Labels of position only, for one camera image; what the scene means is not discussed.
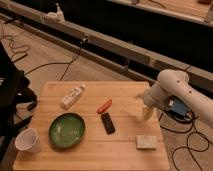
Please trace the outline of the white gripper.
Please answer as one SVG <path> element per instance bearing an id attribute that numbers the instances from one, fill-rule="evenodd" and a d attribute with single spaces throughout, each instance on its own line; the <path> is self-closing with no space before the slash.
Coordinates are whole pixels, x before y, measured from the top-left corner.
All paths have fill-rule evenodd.
<path id="1" fill-rule="evenodd" d="M 152 88 L 146 89 L 144 93 L 137 94 L 134 98 L 143 100 L 143 103 L 148 106 L 143 108 L 143 120 L 147 121 L 151 118 L 153 108 L 159 104 L 159 93 Z"/>

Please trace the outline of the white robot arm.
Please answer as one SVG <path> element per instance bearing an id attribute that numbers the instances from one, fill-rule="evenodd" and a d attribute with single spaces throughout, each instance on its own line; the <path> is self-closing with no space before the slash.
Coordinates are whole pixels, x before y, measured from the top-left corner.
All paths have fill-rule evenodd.
<path id="1" fill-rule="evenodd" d="M 189 75 L 181 70 L 162 70 L 150 88 L 136 95 L 144 104 L 142 120 L 149 120 L 154 108 L 163 107 L 165 100 L 171 96 L 180 99 L 201 121 L 213 129 L 213 99 L 192 88 L 189 85 Z"/>

